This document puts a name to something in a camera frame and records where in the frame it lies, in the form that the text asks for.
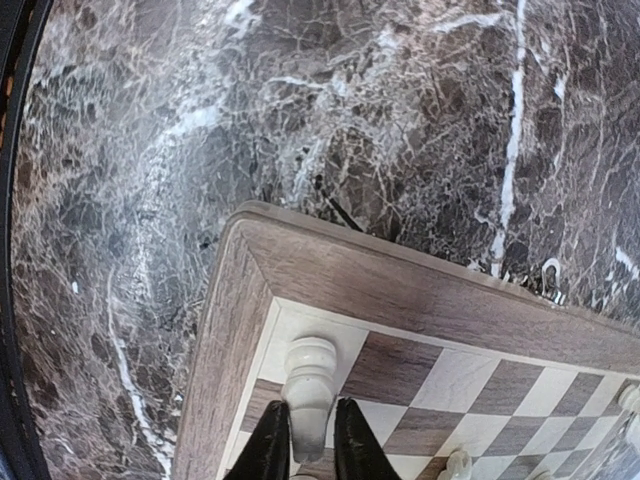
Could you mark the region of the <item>white chess rook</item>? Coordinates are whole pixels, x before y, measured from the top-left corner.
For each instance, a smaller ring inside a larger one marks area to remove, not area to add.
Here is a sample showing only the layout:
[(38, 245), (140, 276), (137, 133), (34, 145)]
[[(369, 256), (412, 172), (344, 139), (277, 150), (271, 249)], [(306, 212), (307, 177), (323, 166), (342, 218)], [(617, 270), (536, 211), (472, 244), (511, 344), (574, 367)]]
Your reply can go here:
[(332, 342), (315, 336), (294, 340), (285, 358), (282, 399), (289, 407), (293, 458), (304, 464), (324, 452), (327, 424), (337, 387), (337, 351)]

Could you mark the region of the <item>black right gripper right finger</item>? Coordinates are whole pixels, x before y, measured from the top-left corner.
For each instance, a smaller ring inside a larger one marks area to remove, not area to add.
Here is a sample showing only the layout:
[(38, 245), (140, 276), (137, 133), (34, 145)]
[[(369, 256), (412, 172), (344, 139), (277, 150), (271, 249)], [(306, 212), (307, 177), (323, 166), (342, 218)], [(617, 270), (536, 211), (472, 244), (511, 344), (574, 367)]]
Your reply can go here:
[(400, 479), (352, 398), (342, 398), (337, 403), (334, 469), (339, 480)]

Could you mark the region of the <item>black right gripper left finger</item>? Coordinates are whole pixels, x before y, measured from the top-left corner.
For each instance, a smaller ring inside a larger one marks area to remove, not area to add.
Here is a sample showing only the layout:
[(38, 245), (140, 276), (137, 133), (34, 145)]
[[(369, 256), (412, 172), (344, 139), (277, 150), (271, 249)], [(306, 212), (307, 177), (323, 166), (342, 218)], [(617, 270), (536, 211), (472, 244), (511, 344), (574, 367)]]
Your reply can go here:
[(271, 401), (224, 479), (287, 480), (290, 452), (289, 406)]

